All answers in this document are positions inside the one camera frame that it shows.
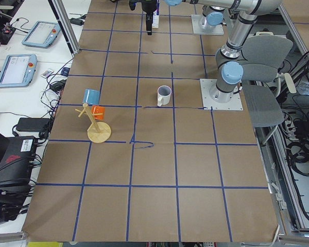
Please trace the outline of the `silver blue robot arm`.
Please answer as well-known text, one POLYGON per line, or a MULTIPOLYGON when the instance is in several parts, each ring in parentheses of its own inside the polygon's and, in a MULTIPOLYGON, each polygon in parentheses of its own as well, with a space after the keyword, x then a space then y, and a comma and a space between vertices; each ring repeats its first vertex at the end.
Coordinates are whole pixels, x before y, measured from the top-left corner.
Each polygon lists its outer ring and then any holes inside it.
POLYGON ((224 10, 223 7, 203 5, 200 19, 201 28, 209 29, 220 25, 224 20, 224 10))
POLYGON ((217 26, 223 19, 221 10, 238 10, 239 14, 232 31, 225 43, 217 52, 215 59, 218 68, 218 79, 210 87, 210 97, 219 103, 231 100, 233 91, 242 80, 243 68, 237 62, 241 48, 258 16, 276 10, 281 1, 187 1, 189 4, 203 5, 203 18, 209 26, 217 26))

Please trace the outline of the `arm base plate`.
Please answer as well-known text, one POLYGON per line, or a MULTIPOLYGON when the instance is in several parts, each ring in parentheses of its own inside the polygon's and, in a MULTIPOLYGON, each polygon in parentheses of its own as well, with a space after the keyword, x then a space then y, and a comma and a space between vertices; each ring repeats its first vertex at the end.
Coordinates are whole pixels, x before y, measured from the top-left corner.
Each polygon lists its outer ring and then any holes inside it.
POLYGON ((223 93, 216 87, 216 79, 200 79, 202 104, 205 110, 242 111, 241 97, 236 85, 234 90, 223 93))
POLYGON ((222 21, 224 19, 221 12, 212 12, 207 16, 191 15, 193 34, 223 36, 224 30, 222 21))

